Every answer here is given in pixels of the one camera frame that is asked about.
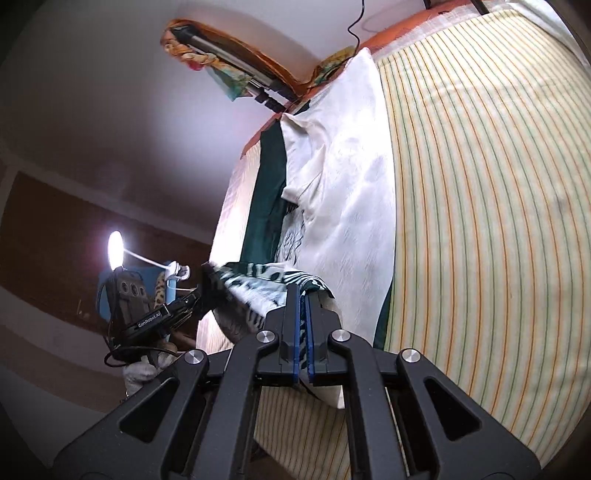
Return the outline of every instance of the white ceiling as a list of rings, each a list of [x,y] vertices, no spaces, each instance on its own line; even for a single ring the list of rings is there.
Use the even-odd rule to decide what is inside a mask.
[[[361,0],[48,0],[0,66],[0,135],[18,156],[156,215],[213,232],[244,144],[272,112],[231,102],[159,45],[194,18],[297,76],[354,40]],[[362,40],[423,7],[367,0]]]

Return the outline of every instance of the wall stripe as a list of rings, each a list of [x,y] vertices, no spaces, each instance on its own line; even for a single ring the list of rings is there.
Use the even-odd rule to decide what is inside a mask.
[[[27,342],[0,325],[2,365],[46,392],[81,407],[108,413],[125,398],[122,378],[90,370]]]

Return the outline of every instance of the white and green fabric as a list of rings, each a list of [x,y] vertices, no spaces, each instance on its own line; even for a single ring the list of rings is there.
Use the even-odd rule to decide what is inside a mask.
[[[298,285],[302,297],[324,291],[332,298],[320,278],[285,264],[230,262],[223,267],[214,267],[210,278],[214,288],[226,294],[224,308],[213,314],[221,331],[232,343],[264,328],[267,313],[285,306],[288,285]]]

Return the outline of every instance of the white cloth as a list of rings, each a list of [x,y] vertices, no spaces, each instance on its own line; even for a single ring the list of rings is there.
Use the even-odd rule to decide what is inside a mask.
[[[335,295],[343,328],[374,340],[394,272],[394,159],[378,69],[368,49],[298,115],[284,114],[283,198],[303,210],[295,267]]]

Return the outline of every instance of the brown wall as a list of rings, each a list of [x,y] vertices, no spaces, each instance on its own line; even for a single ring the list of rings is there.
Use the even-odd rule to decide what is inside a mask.
[[[98,275],[109,267],[107,241],[114,230],[122,232],[132,251],[191,266],[189,286],[199,281],[209,245],[113,213],[19,173],[0,225],[0,285],[60,320],[102,333],[105,322],[95,313],[95,297]],[[126,256],[125,265],[138,264],[134,260]]]
[[[2,163],[0,160],[0,181],[4,178],[4,174],[6,173],[6,165]]]

